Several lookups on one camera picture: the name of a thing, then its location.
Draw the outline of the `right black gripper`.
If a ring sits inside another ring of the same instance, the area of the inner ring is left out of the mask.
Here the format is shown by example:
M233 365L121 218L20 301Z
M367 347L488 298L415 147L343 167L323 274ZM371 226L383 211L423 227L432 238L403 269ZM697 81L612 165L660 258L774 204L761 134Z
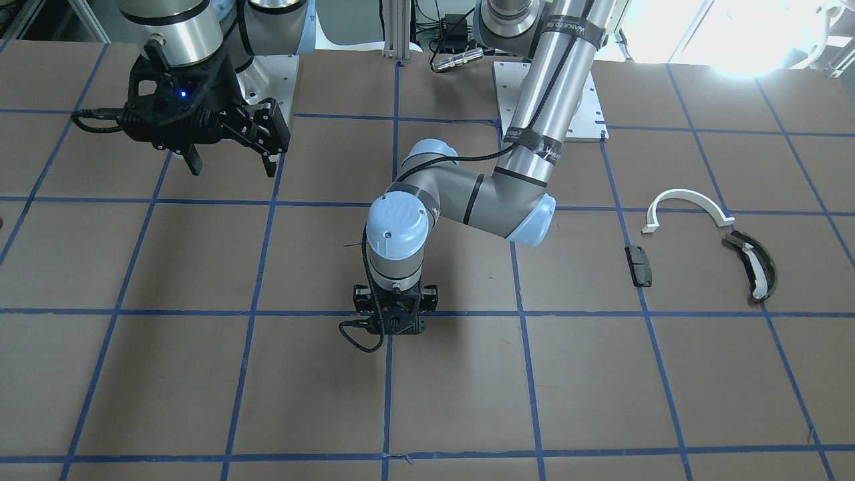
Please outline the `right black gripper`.
M204 167L195 145L229 139L259 153L266 176L274 178L291 139L275 98L245 103L226 53L168 72L140 55L130 71L120 127L133 140L184 155L193 176Z

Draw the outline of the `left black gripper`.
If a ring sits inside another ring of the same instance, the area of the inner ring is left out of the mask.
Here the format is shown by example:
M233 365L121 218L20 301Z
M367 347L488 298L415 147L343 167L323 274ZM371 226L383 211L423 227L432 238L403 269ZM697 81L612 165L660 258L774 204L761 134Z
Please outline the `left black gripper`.
M419 318L422 313L434 313L439 303L439 287L421 283L415 284L406 291L395 289L387 291L375 285L383 323L375 313L375 302L369 286L355 285L353 301L355 310L366 316L365 319L355 320L352 325L366 329L369 334L379 335L417 335L425 331L424 320Z

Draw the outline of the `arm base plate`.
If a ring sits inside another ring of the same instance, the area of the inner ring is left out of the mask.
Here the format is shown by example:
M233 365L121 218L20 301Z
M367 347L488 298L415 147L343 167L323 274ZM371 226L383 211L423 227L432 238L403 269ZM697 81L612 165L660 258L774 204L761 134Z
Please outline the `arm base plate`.
M255 106L272 98L290 123L299 64L298 55L257 55L237 73L244 100Z
M503 133L506 133L515 115L522 83L528 76L529 66L529 63L494 62L496 98ZM594 79L592 74L589 74L581 92L579 106L568 126L564 141L599 142L602 139L608 139L607 122L602 110Z

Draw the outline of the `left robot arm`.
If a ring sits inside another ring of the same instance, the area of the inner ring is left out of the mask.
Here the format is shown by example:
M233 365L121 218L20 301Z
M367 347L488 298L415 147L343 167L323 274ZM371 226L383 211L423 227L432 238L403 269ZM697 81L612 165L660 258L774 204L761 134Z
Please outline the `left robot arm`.
M547 186L596 52L603 46L614 1L480 1L477 39L528 57L531 66L494 172L464 167L445 142L419 141L398 177L373 201L361 239L366 285L354 287L364 319L339 328L385 336L418 334L419 314L436 310L439 289L423 285L425 244L440 217L537 246L556 201Z

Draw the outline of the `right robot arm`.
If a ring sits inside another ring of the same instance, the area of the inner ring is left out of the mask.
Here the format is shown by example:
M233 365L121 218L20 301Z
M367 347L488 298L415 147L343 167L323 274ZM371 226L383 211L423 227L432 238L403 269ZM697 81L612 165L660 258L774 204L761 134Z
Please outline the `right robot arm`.
M140 46L117 124L131 139L182 156L234 140L268 177L289 148L299 58L317 45L313 1L119 1Z

